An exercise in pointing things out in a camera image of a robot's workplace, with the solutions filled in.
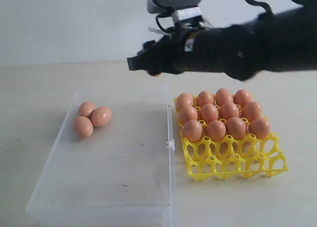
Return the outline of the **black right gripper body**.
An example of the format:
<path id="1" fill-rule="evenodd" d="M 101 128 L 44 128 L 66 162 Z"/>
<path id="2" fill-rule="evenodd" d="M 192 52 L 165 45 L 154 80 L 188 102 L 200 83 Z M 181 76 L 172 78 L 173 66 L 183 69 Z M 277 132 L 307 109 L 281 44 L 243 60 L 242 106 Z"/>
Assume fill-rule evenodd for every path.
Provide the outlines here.
<path id="1" fill-rule="evenodd" d="M 130 71 L 181 74 L 184 72 L 223 73 L 218 54 L 227 37 L 226 28 L 213 28 L 205 22 L 185 23 L 160 40 L 143 43 L 142 49 L 127 58 Z"/>

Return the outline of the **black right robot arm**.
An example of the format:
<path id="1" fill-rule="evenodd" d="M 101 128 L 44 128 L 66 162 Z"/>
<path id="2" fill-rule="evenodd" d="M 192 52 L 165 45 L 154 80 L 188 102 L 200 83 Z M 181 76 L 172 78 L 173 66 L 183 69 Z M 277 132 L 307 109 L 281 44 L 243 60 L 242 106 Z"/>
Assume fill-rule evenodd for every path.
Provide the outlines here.
<path id="1" fill-rule="evenodd" d="M 225 73 L 245 81 L 260 71 L 311 71 L 317 68 L 317 0 L 291 0 L 297 8 L 274 14 L 262 1 L 245 0 L 264 9 L 253 21 L 216 28 L 202 15 L 201 0 L 148 0 L 159 26 L 158 41 L 147 41 L 127 59 L 129 70 L 149 75 L 184 72 Z"/>

